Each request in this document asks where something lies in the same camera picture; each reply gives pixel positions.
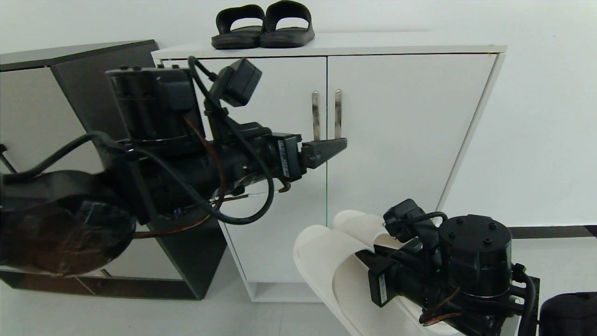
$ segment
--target metal handle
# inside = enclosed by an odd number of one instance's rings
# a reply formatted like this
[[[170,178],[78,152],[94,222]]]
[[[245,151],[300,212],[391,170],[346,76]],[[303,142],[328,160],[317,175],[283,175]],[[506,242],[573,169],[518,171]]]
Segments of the metal handle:
[[[342,90],[336,90],[336,121],[334,122],[334,138],[342,138]]]
[[[313,140],[321,140],[321,126],[319,125],[319,92],[313,91],[311,95],[311,105],[313,108]]]

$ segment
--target floor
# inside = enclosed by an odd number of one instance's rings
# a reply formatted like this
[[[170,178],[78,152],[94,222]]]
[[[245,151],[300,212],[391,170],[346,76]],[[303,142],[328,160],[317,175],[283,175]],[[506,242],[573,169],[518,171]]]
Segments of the floor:
[[[1,336],[348,336],[323,304],[252,303],[229,251],[203,301],[91,298],[0,286]]]
[[[541,278],[540,304],[597,290],[595,238],[520,239],[514,262]],[[0,336],[348,336],[323,304],[251,303],[230,252],[203,301],[91,298],[0,283]]]

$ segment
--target white wall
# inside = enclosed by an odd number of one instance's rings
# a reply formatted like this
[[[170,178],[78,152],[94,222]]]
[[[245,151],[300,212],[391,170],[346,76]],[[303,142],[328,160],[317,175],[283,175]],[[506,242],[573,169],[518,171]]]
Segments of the white wall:
[[[142,38],[169,47],[215,34],[218,10],[245,3],[0,1],[0,53]],[[303,3],[316,32],[441,30],[508,44],[444,210],[507,225],[597,222],[597,2]]]

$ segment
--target cabinet door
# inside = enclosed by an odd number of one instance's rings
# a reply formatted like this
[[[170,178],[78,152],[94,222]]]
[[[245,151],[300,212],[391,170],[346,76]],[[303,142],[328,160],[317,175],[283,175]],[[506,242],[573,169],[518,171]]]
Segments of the cabinet door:
[[[406,198],[435,210],[495,59],[329,57],[328,138],[338,101],[348,148],[328,163],[328,222],[344,209],[381,216]]]
[[[218,72],[235,59],[201,60]],[[250,59],[262,72],[261,80],[247,106],[229,108],[239,123],[256,121],[273,132],[299,133],[303,141],[313,140],[312,94],[319,92],[321,123],[325,122],[325,57],[283,57]],[[165,66],[186,61],[164,62]],[[202,75],[204,83],[209,81]],[[204,119],[206,133],[209,133]],[[293,183],[289,192],[277,194],[269,211],[257,222],[225,225],[249,282],[304,282],[294,266],[292,248],[298,234],[307,226],[325,224],[325,167],[309,170]],[[276,189],[282,185],[276,181]],[[248,193],[267,191],[267,183],[247,188]],[[258,211],[265,196],[226,202],[223,213],[245,217]]]

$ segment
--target robotic arm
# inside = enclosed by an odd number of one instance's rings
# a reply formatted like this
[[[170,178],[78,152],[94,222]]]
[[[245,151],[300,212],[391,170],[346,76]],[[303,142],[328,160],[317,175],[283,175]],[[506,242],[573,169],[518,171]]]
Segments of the robotic arm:
[[[442,218],[439,228],[435,217]],[[371,299],[379,307],[401,295],[423,309],[419,323],[445,321],[467,336],[499,336],[506,319],[519,315],[518,335],[535,336],[539,279],[512,264],[512,235],[503,224],[486,216],[424,213],[411,199],[383,218],[388,233],[407,244],[356,254],[369,267]]]
[[[197,74],[213,82],[208,91]],[[210,216],[245,225],[265,214],[275,193],[273,179],[299,180],[346,148],[345,138],[302,144],[298,134],[274,133],[258,123],[238,124],[220,104],[246,105],[261,71],[241,59],[219,74],[194,57],[189,69],[122,67],[108,71],[129,138],[115,141],[89,132],[25,172],[0,176],[0,264],[57,276],[84,274],[118,257],[133,238],[155,237],[195,227]],[[205,96],[205,131],[193,88]],[[104,172],[44,173],[53,163],[92,140]],[[233,218],[224,201],[244,198],[245,187],[267,180],[264,206]],[[189,227],[163,233],[135,233],[136,223],[176,218],[202,209],[207,215]]]

